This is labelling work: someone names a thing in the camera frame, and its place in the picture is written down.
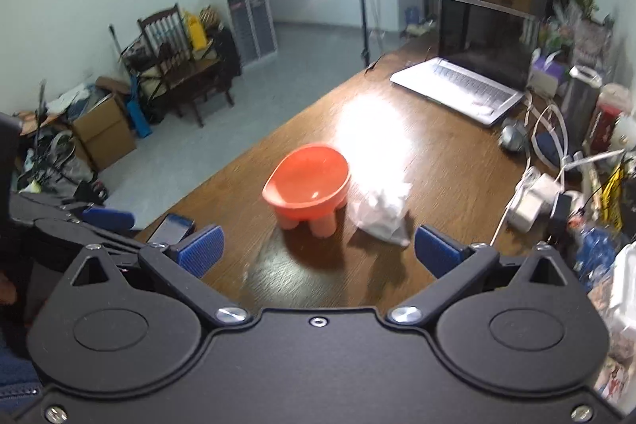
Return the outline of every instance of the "person's hand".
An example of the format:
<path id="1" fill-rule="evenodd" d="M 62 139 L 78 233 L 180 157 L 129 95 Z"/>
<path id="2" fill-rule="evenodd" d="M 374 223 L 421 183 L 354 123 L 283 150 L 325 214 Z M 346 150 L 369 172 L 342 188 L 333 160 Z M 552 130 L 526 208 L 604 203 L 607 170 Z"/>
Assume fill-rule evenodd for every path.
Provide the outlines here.
<path id="1" fill-rule="evenodd" d="M 0 271 L 0 306 L 10 306 L 18 300 L 18 292 L 6 275 Z"/>

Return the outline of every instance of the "wooden chair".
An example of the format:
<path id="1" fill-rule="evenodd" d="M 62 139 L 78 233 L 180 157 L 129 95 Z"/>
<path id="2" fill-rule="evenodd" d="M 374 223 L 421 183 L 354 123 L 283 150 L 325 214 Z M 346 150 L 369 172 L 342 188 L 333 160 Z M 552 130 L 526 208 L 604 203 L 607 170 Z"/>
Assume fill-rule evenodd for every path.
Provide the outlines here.
<path id="1" fill-rule="evenodd" d="M 224 79 L 221 60 L 195 60 L 178 4 L 144 20 L 138 19 L 138 24 L 148 49 L 154 55 L 155 74 L 160 80 L 153 95 L 160 95 L 163 89 L 168 108 L 182 117 L 180 106 L 191 106 L 196 122 L 203 127 L 196 98 L 203 97 L 207 101 L 210 92 L 224 92 L 228 103 L 234 106 L 230 96 L 231 81 Z"/>

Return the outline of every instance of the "white cabinet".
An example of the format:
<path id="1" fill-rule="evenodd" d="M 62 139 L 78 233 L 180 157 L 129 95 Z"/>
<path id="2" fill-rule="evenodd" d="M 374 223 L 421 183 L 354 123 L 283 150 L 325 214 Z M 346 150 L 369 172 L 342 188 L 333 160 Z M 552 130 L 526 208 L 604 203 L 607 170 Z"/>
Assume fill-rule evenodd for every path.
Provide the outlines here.
<path id="1" fill-rule="evenodd" d="M 212 0 L 211 6 L 231 29 L 244 66 L 276 55 L 269 0 Z"/>

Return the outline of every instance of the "lamp pole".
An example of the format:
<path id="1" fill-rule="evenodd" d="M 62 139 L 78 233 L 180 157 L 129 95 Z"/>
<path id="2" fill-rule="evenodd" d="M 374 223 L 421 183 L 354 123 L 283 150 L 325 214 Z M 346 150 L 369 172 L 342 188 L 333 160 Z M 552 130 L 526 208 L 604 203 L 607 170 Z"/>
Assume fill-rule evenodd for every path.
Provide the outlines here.
<path id="1" fill-rule="evenodd" d="M 366 25 L 366 0 L 360 0 L 360 8 L 362 12 L 362 35 L 365 48 L 362 50 L 362 59 L 365 62 L 365 67 L 368 67 L 371 63 L 371 53 L 369 52 L 369 31 Z"/>

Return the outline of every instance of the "silver laptop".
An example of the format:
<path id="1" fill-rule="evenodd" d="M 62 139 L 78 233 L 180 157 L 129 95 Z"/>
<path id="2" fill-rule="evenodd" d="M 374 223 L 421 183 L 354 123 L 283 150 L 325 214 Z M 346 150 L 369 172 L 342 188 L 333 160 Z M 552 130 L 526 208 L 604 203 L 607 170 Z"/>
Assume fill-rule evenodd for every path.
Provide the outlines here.
<path id="1" fill-rule="evenodd" d="M 478 0 L 440 0 L 437 58 L 391 81 L 491 126 L 524 96 L 539 22 Z"/>

